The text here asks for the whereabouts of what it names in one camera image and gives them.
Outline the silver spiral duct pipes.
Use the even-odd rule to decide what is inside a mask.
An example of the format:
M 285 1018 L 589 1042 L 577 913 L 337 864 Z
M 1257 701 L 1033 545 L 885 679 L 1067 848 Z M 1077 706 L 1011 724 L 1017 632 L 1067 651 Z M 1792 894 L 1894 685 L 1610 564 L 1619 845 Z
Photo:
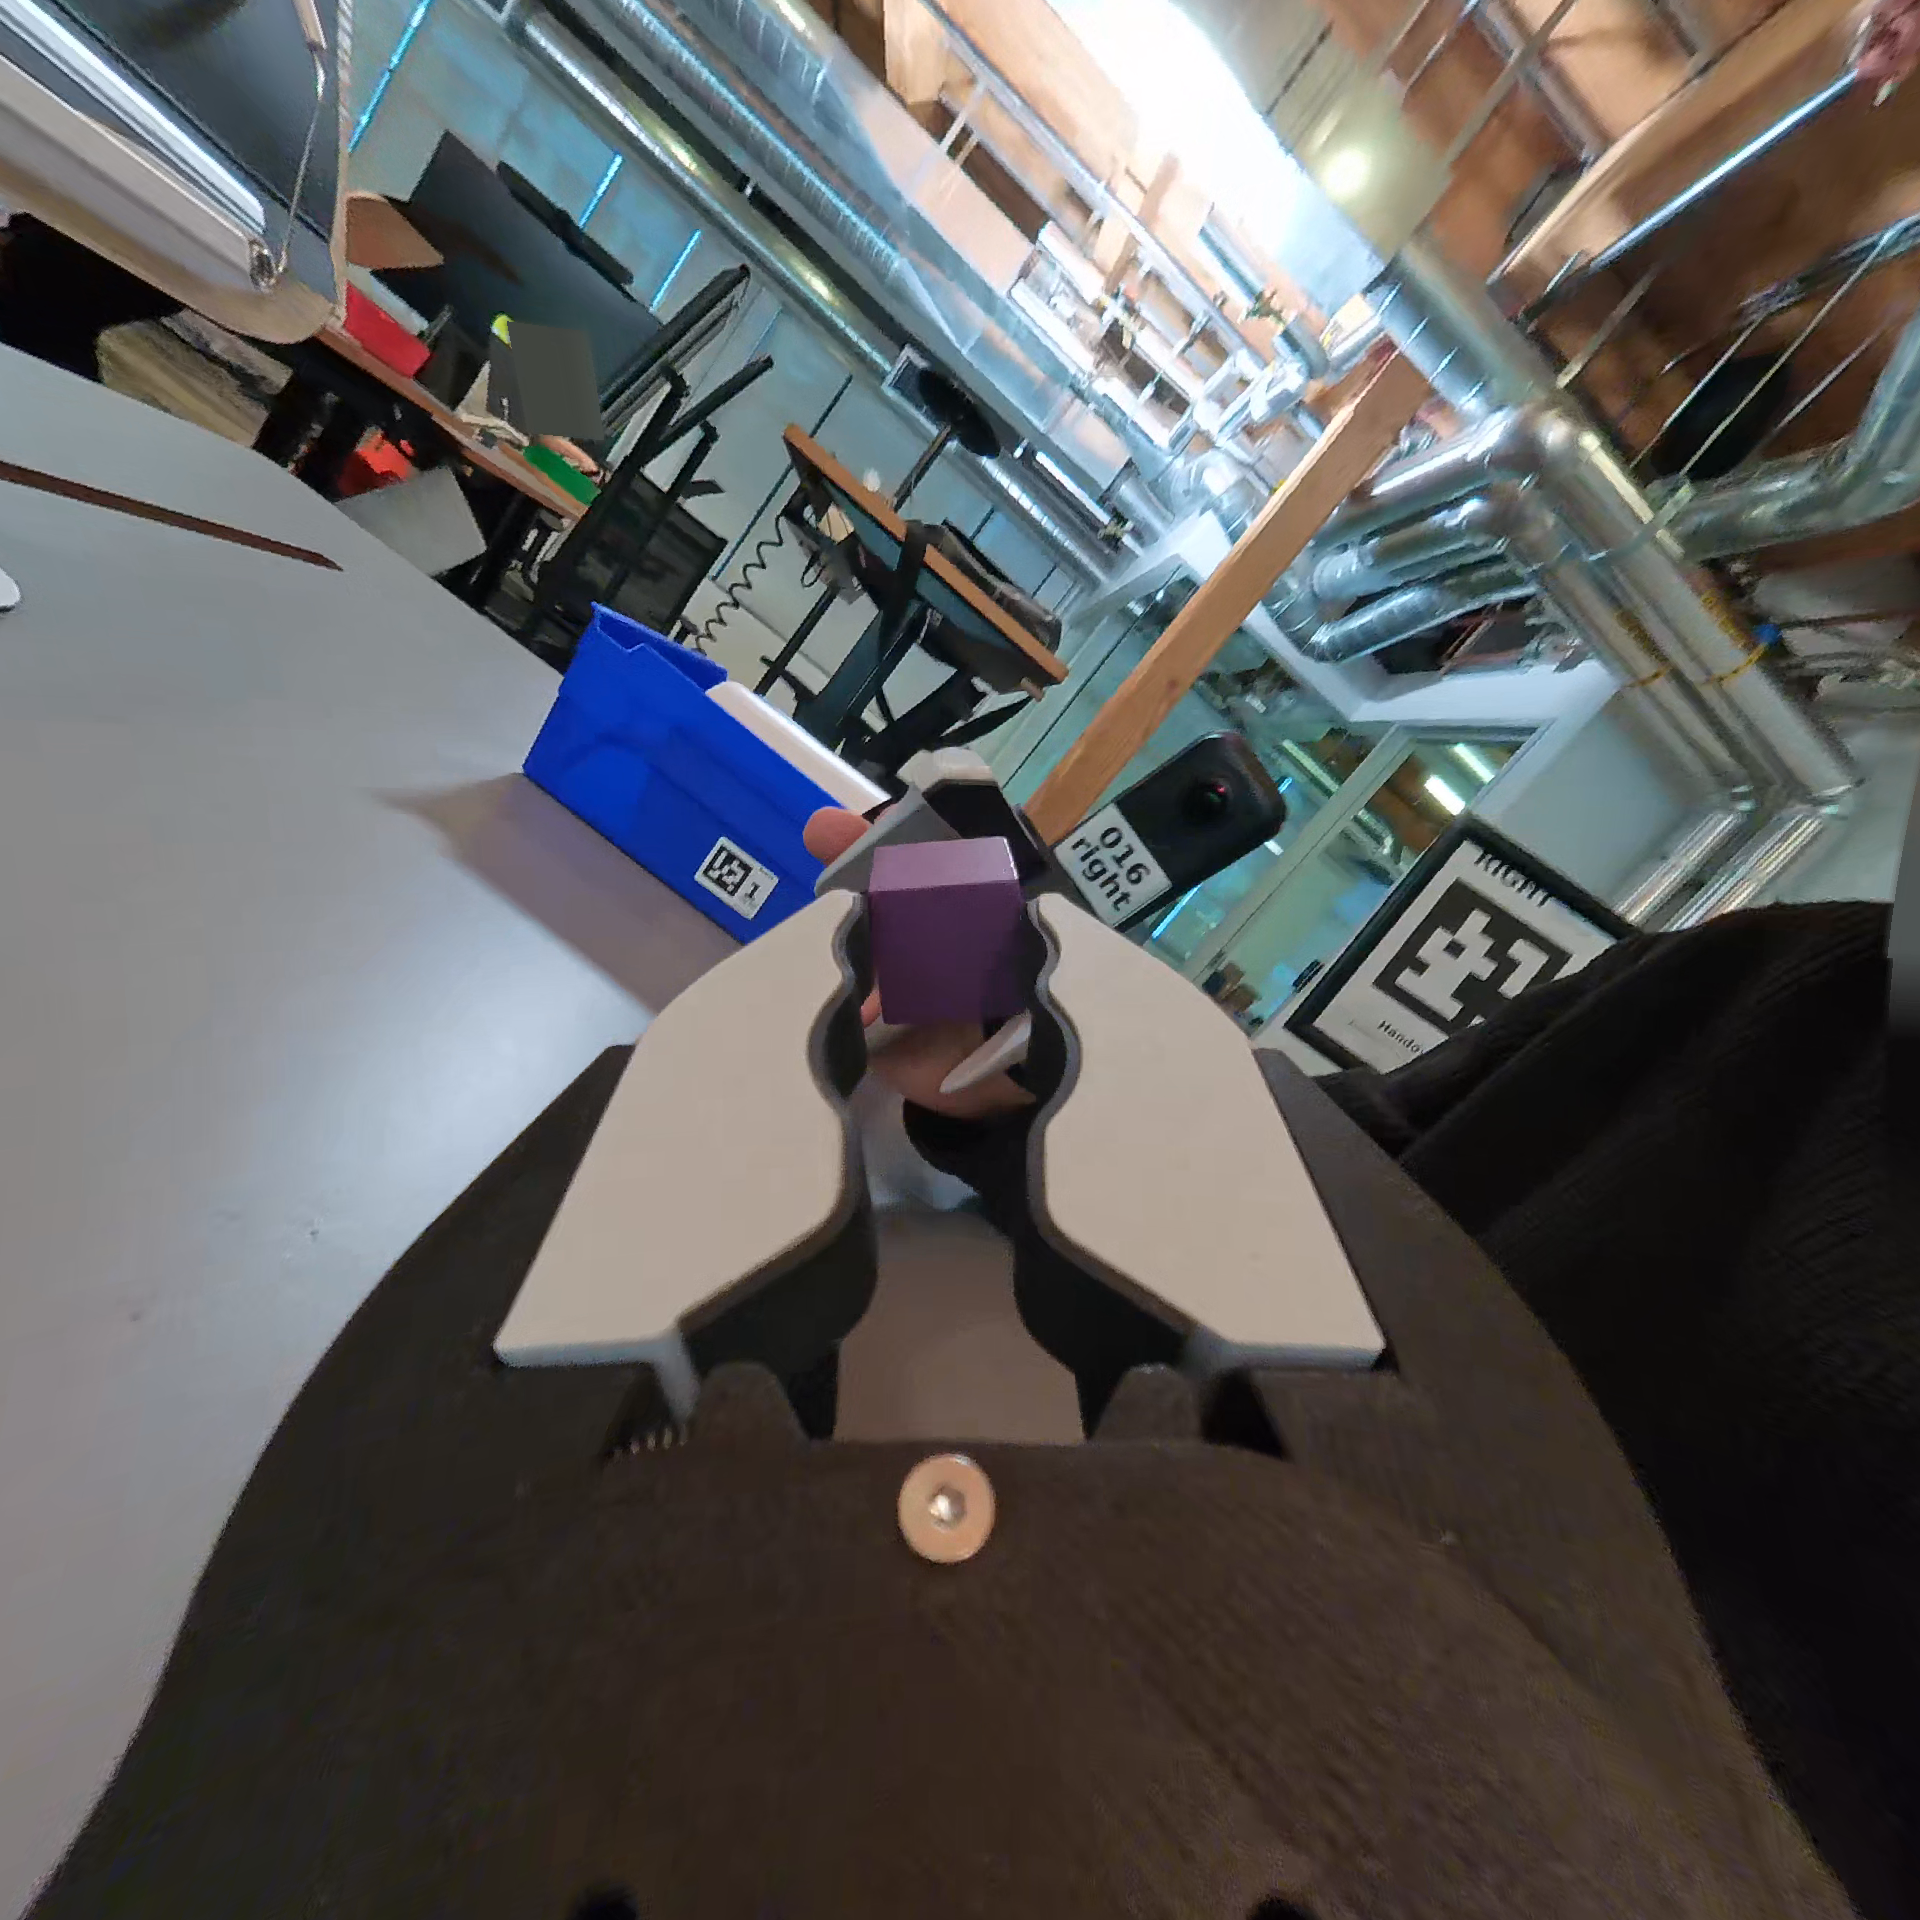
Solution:
M 1140 431 L 1040 300 L 1046 255 L 799 4 L 515 4 L 605 117 L 650 100 L 743 172 L 887 326 L 967 379 L 1097 521 L 1172 516 Z

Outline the silver flexible duct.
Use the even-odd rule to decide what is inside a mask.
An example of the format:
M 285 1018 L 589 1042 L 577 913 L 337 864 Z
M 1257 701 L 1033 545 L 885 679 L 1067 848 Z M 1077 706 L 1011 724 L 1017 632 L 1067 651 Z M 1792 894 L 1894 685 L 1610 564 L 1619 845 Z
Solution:
M 1842 534 L 1916 507 L 1916 332 L 1908 332 L 1836 445 L 1692 490 L 1666 507 L 1689 559 Z

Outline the purple cube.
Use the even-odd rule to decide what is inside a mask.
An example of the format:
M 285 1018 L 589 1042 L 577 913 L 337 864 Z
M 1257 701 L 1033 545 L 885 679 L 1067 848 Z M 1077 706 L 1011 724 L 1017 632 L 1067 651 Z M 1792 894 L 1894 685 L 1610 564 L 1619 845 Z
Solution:
M 1004 1021 L 1024 1008 L 1028 922 L 1003 835 L 885 845 L 866 901 L 880 1021 Z

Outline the person's right hand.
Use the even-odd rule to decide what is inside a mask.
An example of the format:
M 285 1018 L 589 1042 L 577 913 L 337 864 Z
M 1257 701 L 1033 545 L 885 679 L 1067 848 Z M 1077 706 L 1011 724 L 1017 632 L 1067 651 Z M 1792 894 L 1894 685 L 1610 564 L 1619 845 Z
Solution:
M 857 813 L 823 808 L 807 821 L 803 845 L 828 864 L 866 833 L 868 824 Z M 990 1121 L 1028 1111 L 1036 1095 L 1010 1075 L 948 1091 L 949 1075 L 964 1069 L 982 1042 L 985 1032 L 972 1021 L 885 1027 L 880 1042 L 868 1042 L 868 1072 L 902 1095 L 905 1104 L 952 1121 Z

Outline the black round disc stand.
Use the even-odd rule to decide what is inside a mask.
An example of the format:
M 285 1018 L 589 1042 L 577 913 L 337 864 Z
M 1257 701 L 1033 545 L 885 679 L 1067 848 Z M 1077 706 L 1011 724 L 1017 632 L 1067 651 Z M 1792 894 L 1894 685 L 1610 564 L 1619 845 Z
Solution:
M 990 412 L 934 361 L 902 351 L 887 368 L 880 393 L 905 402 L 921 422 L 929 423 L 926 445 L 892 490 L 896 514 L 910 504 L 921 481 L 926 481 L 929 466 L 938 466 L 948 451 L 964 451 L 982 464 L 991 464 L 1003 455 L 1003 441 Z

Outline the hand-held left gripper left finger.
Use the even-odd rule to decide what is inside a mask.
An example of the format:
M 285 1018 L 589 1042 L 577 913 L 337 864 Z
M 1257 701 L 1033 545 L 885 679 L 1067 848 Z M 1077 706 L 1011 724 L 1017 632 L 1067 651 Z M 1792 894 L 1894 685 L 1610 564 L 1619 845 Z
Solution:
M 798 1417 L 840 1415 L 879 1283 L 853 1116 L 868 984 L 866 901 L 813 901 L 650 1018 L 492 1334 L 502 1365 L 635 1363 L 685 1419 L 750 1363 Z

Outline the person's right forearm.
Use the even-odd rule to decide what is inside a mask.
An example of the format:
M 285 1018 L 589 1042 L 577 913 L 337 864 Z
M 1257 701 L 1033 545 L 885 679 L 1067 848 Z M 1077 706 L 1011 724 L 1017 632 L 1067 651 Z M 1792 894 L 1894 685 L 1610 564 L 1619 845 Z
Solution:
M 1885 923 L 1627 940 L 1392 1075 L 1291 1080 L 1347 1159 L 1403 1384 L 1265 1378 L 1174 1445 L 1174 1568 L 964 1734 L 887 1917 L 1916 1917 L 1916 1096 Z

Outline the black metal frame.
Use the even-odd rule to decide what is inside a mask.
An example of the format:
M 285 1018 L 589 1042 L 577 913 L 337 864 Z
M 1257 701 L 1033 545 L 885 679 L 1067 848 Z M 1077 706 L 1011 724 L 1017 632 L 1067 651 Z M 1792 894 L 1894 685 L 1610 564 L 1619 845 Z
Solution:
M 775 355 L 763 349 L 743 355 L 728 376 L 710 368 L 750 308 L 750 295 L 755 271 L 749 263 L 710 273 L 613 379 L 609 451 L 597 461 L 599 494 L 705 431 L 721 407 L 775 368 Z

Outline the red plastic bin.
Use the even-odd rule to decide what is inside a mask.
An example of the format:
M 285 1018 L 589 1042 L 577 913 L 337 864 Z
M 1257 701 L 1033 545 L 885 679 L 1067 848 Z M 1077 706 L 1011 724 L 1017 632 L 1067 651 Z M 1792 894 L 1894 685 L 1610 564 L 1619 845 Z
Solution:
M 343 308 L 343 332 L 356 341 L 372 358 L 397 372 L 402 379 L 418 379 L 422 367 L 431 355 L 423 337 L 409 329 L 394 320 L 377 300 L 361 295 L 360 288 L 345 288 Z

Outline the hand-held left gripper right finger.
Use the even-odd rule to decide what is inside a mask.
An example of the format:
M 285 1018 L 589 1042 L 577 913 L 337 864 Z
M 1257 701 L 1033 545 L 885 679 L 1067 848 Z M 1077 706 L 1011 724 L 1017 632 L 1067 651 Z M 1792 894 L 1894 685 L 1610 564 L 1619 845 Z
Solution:
M 1079 1417 L 1135 1367 L 1201 1387 L 1376 1371 L 1381 1321 L 1236 1025 L 1067 898 L 1036 898 L 1028 923 L 1039 1111 L 1015 1293 Z

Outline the wooden top table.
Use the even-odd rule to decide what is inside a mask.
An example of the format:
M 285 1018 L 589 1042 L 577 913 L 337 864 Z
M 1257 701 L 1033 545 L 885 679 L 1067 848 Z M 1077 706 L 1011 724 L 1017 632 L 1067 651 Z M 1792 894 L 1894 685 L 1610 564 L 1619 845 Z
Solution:
M 322 326 L 286 351 L 294 368 L 332 397 L 337 412 L 360 422 L 356 445 L 383 434 L 413 474 L 450 471 L 456 486 L 479 483 L 502 496 L 498 514 L 482 519 L 479 553 L 435 572 L 473 609 L 487 609 L 525 553 L 540 553 L 547 534 L 569 534 L 589 516 L 589 501 L 569 494 L 530 461 L 530 451 L 510 445 L 487 422 L 459 419 L 349 332 Z

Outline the blue plastic bin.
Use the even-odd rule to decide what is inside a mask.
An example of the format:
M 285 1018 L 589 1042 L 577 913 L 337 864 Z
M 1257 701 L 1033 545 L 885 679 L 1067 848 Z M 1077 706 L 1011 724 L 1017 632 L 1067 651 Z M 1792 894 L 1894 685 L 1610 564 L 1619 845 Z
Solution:
M 832 808 L 708 701 L 714 658 L 595 609 L 522 775 L 736 940 L 813 901 L 807 821 Z

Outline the grey leaning board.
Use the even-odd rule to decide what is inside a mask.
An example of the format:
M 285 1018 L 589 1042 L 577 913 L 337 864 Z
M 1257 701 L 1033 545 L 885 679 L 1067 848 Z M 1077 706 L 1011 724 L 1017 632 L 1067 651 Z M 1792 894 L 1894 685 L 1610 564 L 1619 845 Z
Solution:
M 487 553 L 487 531 L 453 466 L 343 496 L 337 510 L 427 577 L 459 572 Z

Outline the black framed marker sign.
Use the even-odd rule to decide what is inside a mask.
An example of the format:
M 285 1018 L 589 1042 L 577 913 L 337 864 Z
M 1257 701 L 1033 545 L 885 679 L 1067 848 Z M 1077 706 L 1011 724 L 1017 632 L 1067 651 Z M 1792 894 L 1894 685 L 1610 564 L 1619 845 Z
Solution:
M 1477 813 L 1452 821 L 1286 1008 L 1333 1069 L 1403 1069 L 1636 932 Z

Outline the black panel with cardboard flap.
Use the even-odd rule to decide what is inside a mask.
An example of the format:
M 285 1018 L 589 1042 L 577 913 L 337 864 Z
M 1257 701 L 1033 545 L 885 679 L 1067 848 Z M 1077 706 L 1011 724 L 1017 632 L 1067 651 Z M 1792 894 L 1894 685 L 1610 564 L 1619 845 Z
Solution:
M 487 332 L 498 316 L 580 329 L 646 316 L 629 277 L 562 205 L 482 160 L 453 131 L 437 138 L 418 183 L 394 205 L 437 259 L 377 263 L 370 273 L 423 320 L 447 310 L 470 332 Z

